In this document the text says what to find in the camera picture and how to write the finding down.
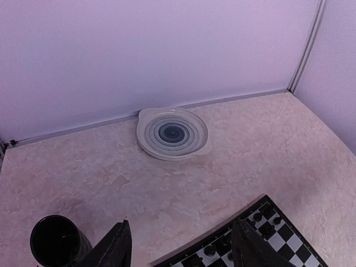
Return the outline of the black white chess board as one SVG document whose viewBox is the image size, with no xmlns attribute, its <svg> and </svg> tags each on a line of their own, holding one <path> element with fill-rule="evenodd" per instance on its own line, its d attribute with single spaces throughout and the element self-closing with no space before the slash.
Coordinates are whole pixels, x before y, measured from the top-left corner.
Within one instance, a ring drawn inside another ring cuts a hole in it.
<svg viewBox="0 0 356 267">
<path fill-rule="evenodd" d="M 326 266 L 326 262 L 264 195 L 206 237 L 151 266 Z"/>
</svg>

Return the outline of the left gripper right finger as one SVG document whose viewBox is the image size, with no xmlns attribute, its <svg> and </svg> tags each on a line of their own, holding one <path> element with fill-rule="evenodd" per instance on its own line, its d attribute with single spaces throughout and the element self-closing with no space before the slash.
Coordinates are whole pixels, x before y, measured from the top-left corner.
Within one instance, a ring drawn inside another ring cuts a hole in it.
<svg viewBox="0 0 356 267">
<path fill-rule="evenodd" d="M 292 263 L 279 255 L 246 221 L 240 219 L 233 222 L 232 254 L 234 266 L 292 266 Z"/>
</svg>

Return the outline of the black plastic cup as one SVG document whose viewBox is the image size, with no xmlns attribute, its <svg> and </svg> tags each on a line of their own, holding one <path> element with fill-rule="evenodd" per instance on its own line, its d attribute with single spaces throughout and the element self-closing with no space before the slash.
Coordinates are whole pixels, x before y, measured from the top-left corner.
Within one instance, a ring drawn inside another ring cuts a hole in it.
<svg viewBox="0 0 356 267">
<path fill-rule="evenodd" d="M 74 266 L 90 253 L 92 245 L 70 219 L 49 215 L 32 229 L 30 248 L 42 266 Z"/>
</svg>

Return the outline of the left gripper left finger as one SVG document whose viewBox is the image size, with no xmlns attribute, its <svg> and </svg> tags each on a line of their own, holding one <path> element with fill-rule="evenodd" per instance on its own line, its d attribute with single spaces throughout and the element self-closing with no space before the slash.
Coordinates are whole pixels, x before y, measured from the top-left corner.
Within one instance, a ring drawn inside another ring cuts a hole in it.
<svg viewBox="0 0 356 267">
<path fill-rule="evenodd" d="M 116 223 L 99 243 L 75 266 L 131 266 L 131 230 L 127 220 Z"/>
</svg>

